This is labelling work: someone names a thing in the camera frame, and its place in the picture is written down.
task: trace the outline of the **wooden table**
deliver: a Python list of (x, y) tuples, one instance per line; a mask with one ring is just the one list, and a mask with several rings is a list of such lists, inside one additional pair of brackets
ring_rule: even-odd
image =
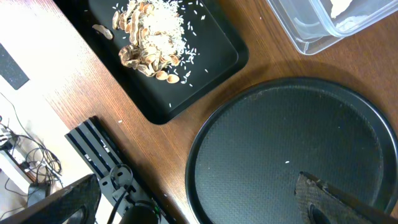
[(99, 116), (181, 223), (195, 223), (184, 174), (196, 133), (217, 107), (251, 85), (280, 77), (333, 80), (371, 100), (398, 130), (398, 14), (307, 57), (294, 49), (265, 0), (220, 4), (247, 43), (249, 62), (163, 126), (145, 119), (51, 0), (0, 0), (0, 42), (70, 129)]

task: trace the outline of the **pistachio shell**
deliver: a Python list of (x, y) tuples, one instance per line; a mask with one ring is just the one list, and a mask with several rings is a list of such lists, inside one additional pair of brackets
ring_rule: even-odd
[(156, 79), (158, 80), (166, 80), (169, 77), (169, 75), (165, 71), (158, 71), (157, 73), (155, 73), (155, 75)]
[(129, 47), (123, 47), (119, 51), (119, 57), (120, 57), (120, 61), (122, 61), (122, 63), (126, 63), (128, 60), (130, 60), (132, 58), (132, 54), (131, 54)]
[(132, 19), (131, 19), (131, 22), (132, 22), (132, 28), (131, 28), (131, 35), (130, 35), (130, 42), (132, 43), (132, 44), (134, 44), (135, 46), (137, 46), (138, 45), (138, 39), (137, 39), (137, 33), (138, 33), (138, 20), (139, 20), (139, 15), (140, 15), (140, 12), (139, 11), (135, 11), (133, 14), (132, 14)]
[(140, 62), (141, 62), (140, 60), (128, 60), (123, 64), (123, 66), (127, 68), (137, 69)]
[(142, 35), (142, 39), (145, 39), (149, 35), (148, 28), (143, 29), (141, 35)]
[(156, 55), (156, 59), (155, 59), (154, 62), (152, 63), (152, 66), (153, 66), (153, 68), (154, 68), (154, 70), (155, 70), (156, 72), (158, 72), (158, 71), (160, 70), (159, 64), (160, 64), (159, 56)]
[(144, 4), (143, 2), (141, 2), (141, 3), (139, 4), (138, 10), (139, 10), (140, 12), (142, 12), (142, 11), (144, 10), (144, 6), (145, 6), (145, 4)]
[(144, 75), (146, 75), (146, 76), (149, 76), (149, 75), (151, 75), (151, 72), (150, 72), (150, 70), (148, 69), (148, 66), (146, 66), (146, 65), (138, 65), (137, 66), (137, 69), (140, 71), (140, 72), (142, 72)]
[(177, 66), (180, 63), (180, 60), (175, 55), (170, 55), (171, 62), (173, 66)]
[(105, 26), (94, 24), (93, 25), (93, 29), (97, 30), (100, 33), (102, 33), (108, 40), (112, 40), (113, 39), (112, 32), (110, 30), (108, 30), (107, 28), (105, 28)]
[(154, 9), (155, 9), (155, 6), (153, 5), (153, 4), (146, 4), (143, 8), (142, 8), (142, 10), (143, 10), (143, 13), (144, 14), (150, 14), (150, 13), (152, 13), (153, 11), (154, 11)]
[(165, 68), (170, 62), (163, 62), (163, 63), (159, 63), (159, 70), (162, 70), (163, 68)]
[(151, 63), (153, 63), (155, 60), (156, 60), (156, 55), (148, 55), (148, 56), (145, 58), (145, 63), (151, 64)]
[(171, 62), (172, 58), (168, 55), (162, 55), (160, 56), (160, 62), (165, 63), (165, 62)]
[(132, 21), (130, 21), (130, 22), (127, 24), (127, 26), (126, 26), (125, 32), (126, 32), (127, 34), (129, 34), (129, 33), (131, 32), (131, 27), (132, 27)]
[(176, 75), (168, 75), (168, 77), (167, 77), (167, 82), (170, 84), (177, 83), (178, 81), (180, 81), (180, 77), (178, 77)]
[(124, 12), (124, 13), (120, 14), (120, 16), (119, 16), (119, 27), (122, 30), (126, 30), (126, 26), (127, 26), (127, 20), (124, 17), (125, 14), (126, 13)]
[(155, 33), (155, 35), (163, 35), (163, 34), (166, 34), (165, 32), (162, 32), (162, 31), (157, 31), (156, 33)]
[(114, 15), (113, 15), (113, 18), (112, 18), (112, 28), (113, 29), (117, 29), (118, 28), (119, 17), (120, 17), (119, 11), (114, 12)]
[(149, 69), (149, 72), (150, 72), (150, 75), (148, 75), (148, 77), (153, 77), (155, 75), (155, 71), (152, 68), (151, 64), (148, 65), (148, 69)]

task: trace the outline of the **white surface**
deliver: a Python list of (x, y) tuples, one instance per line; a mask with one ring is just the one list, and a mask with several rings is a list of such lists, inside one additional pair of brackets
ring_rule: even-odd
[(32, 181), (25, 174), (21, 173), (21, 169), (10, 161), (10, 158), (4, 151), (0, 152), (0, 168), (7, 176), (12, 177), (12, 181), (19, 187), (21, 192), (24, 194), (28, 193), (29, 185)]
[[(18, 117), (26, 130), (41, 140), (60, 159), (63, 169), (61, 179), (64, 186), (73, 183), (87, 174), (92, 174), (90, 168), (65, 139), (64, 135), (69, 132), (69, 129), (43, 98), (40, 88), (35, 86), (32, 81), (29, 81), (19, 90), (15, 91), (0, 76), (0, 92), (14, 103)], [(1, 95), (0, 105), (2, 105), (0, 114), (3, 117), (3, 123), (7, 124), (9, 122), (9, 127), (14, 132), (22, 134), (23, 130), (16, 120), (12, 106)], [(24, 150), (29, 150), (33, 149), (34, 146), (29, 141), (23, 141), (21, 147)], [(1, 205), (4, 203), (12, 202), (6, 200), (0, 202)], [(112, 205), (102, 195), (96, 214), (97, 222), (106, 223), (111, 211)], [(120, 220), (120, 215), (116, 214), (114, 223), (119, 223)]]
[[(1, 183), (1, 186), (0, 186), (0, 198), (1, 198), (0, 217), (3, 215), (4, 212), (8, 212), (10, 210), (13, 210), (13, 209), (16, 209), (19, 207), (23, 207), (26, 205), (27, 197), (23, 197), (18, 194), (11, 193), (4, 188), (4, 184), (6, 183), (7, 179), (8, 179), (8, 176), (4, 172), (0, 172), (0, 183)], [(12, 180), (10, 180), (7, 183), (7, 188), (10, 190), (16, 191), (22, 195), (25, 194), (13, 183)], [(13, 214), (16, 214), (17, 212), (21, 211), (22, 209), (23, 208), (5, 214), (2, 218), (2, 220), (13, 215)]]

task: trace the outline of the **clear plastic container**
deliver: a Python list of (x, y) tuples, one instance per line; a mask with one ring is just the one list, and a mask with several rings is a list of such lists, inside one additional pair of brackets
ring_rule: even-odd
[(331, 18), (330, 0), (267, 0), (302, 54), (313, 55), (398, 10), (398, 0), (353, 0)]

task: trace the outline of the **black cable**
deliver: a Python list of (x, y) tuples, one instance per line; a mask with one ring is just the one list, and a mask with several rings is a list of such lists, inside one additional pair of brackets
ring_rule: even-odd
[[(38, 145), (37, 148), (35, 148), (35, 149), (29, 151), (29, 152), (27, 153), (26, 157), (25, 157), (25, 161), (28, 162), (28, 164), (30, 164), (30, 162), (35, 162), (35, 163), (36, 163), (34, 168), (29, 168), (29, 170), (30, 170), (31, 172), (34, 172), (33, 169), (37, 169), (37, 171), (36, 171), (36, 182), (37, 182), (37, 183), (39, 182), (39, 180), (38, 180), (38, 177), (39, 177), (39, 176), (44, 176), (45, 178), (44, 178), (44, 181), (43, 181), (43, 182), (48, 182), (49, 184), (54, 184), (55, 181), (59, 181), (60, 184), (61, 184), (61, 186), (63, 187), (62, 181), (61, 181), (60, 178), (59, 178), (59, 176), (62, 176), (62, 175), (60, 174), (60, 173), (62, 172), (62, 166), (61, 166), (61, 162), (59, 161), (59, 159), (56, 157), (56, 155), (55, 155), (52, 151), (50, 151), (49, 149), (47, 149), (47, 148), (44, 146), (44, 144), (43, 144), (42, 142), (36, 141), (36, 140), (32, 137), (32, 135), (30, 135), (30, 134), (27, 132), (27, 130), (23, 127), (21, 121), (19, 120), (19, 117), (18, 117), (18, 114), (17, 114), (17, 111), (16, 111), (16, 108), (15, 108), (14, 104), (13, 104), (11, 101), (9, 101), (2, 93), (0, 93), (0, 94), (10, 103), (10, 105), (12, 106), (12, 108), (13, 108), (13, 110), (14, 110), (14, 113), (15, 113), (15, 116), (16, 116), (16, 118), (17, 118), (17, 120), (18, 120), (19, 125), (20, 125), (21, 128), (24, 130), (24, 132), (26, 133), (26, 135), (23, 135), (23, 134), (15, 135), (15, 137), (17, 137), (17, 141), (18, 141), (18, 140), (21, 140), (21, 138), (26, 138), (26, 139), (29, 139), (29, 140), (31, 140), (32, 142), (34, 142), (34, 143), (36, 143), (36, 144)], [(34, 159), (35, 154), (36, 154), (37, 151), (40, 151), (41, 154), (42, 154), (42, 160), (41, 160), (41, 161), (36, 161), (36, 160)], [(31, 152), (34, 152), (33, 161), (32, 161), (32, 160), (31, 160), (31, 161), (28, 161), (28, 156), (29, 156), (29, 154), (30, 154)], [(40, 169), (42, 166), (45, 167), (45, 174), (39, 172), (39, 169)]]
[(32, 136), (26, 131), (26, 129), (23, 127), (22, 123), (19, 121), (19, 118), (18, 118), (18, 115), (17, 115), (17, 110), (15, 109), (14, 104), (11, 103), (11, 101), (9, 101), (9, 100), (7, 99), (7, 97), (4, 96), (2, 93), (0, 93), (0, 94), (2, 95), (2, 97), (4, 97), (4, 99), (6, 99), (6, 100), (8, 101), (8, 103), (11, 104), (12, 109), (14, 109), (15, 117), (17, 118), (17, 121), (18, 121), (19, 125), (20, 125), (21, 128), (25, 131), (25, 133), (26, 133), (30, 138), (32, 138)]
[(114, 220), (114, 216), (115, 216), (115, 214), (116, 214), (116, 212), (117, 212), (117, 210), (118, 210), (118, 207), (119, 207), (119, 205), (120, 205), (120, 203), (122, 202), (122, 200), (123, 200), (123, 198), (124, 198), (124, 195), (127, 193), (127, 190), (131, 187), (131, 185), (132, 185), (132, 170), (130, 169), (130, 167), (128, 167), (127, 165), (125, 165), (125, 164), (118, 164), (118, 165), (116, 165), (116, 166), (114, 166), (111, 170), (110, 170), (110, 172), (109, 172), (109, 176), (111, 177), (111, 182), (114, 184), (114, 177), (112, 177), (112, 173), (115, 171), (115, 168), (121, 168), (121, 167), (124, 167), (124, 168), (126, 168), (129, 172), (130, 172), (130, 174), (131, 174), (131, 181), (130, 181), (130, 184), (129, 185), (125, 185), (124, 187), (126, 188), (126, 189), (124, 189), (124, 192), (123, 192), (123, 194), (122, 194), (122, 196), (120, 196), (119, 197), (119, 199), (118, 199), (118, 201), (116, 202), (116, 204), (114, 204), (114, 207), (113, 207), (113, 209), (112, 209), (112, 212), (111, 212), (111, 214), (110, 214), (110, 216), (109, 216), (109, 219), (108, 219), (108, 224), (112, 224), (112, 222), (113, 222), (113, 220)]
[(14, 155), (14, 149), (15, 149), (15, 147), (19, 144), (20, 141), (21, 141), (21, 139), (20, 139), (19, 137), (17, 137), (17, 140), (15, 141), (15, 143), (14, 143), (14, 145), (12, 146), (12, 149), (11, 149), (11, 156)]
[(7, 214), (7, 213), (9, 213), (9, 212), (13, 212), (13, 211), (15, 211), (15, 210), (18, 210), (18, 209), (21, 209), (21, 208), (24, 208), (25, 206), (27, 206), (27, 202), (29, 201), (30, 197), (31, 197), (34, 193), (36, 193), (36, 191), (38, 191), (38, 190), (39, 190), (39, 189), (36, 189), (35, 191), (33, 191), (32, 193), (30, 193), (29, 195), (27, 195), (28, 198), (27, 198), (26, 204), (25, 204), (24, 206), (21, 206), (21, 207), (19, 207), (19, 208), (15, 208), (15, 209), (12, 209), (12, 210), (10, 210), (10, 211), (4, 212), (4, 213), (1, 215), (0, 220), (2, 220), (2, 218), (3, 218), (3, 216), (4, 216), (5, 214)]
[(10, 178), (8, 178), (7, 181), (6, 181), (6, 184), (4, 184), (4, 188), (5, 188), (6, 190), (8, 190), (8, 191), (10, 191), (10, 192), (13, 192), (13, 193), (15, 193), (15, 194), (18, 194), (18, 195), (20, 195), (20, 196), (22, 196), (22, 197), (27, 197), (27, 196), (28, 196), (28, 195), (23, 195), (23, 194), (20, 194), (20, 193), (18, 193), (18, 192), (16, 192), (16, 191), (13, 191), (13, 190), (8, 189), (8, 188), (7, 188), (7, 184), (8, 184), (9, 181), (10, 181)]

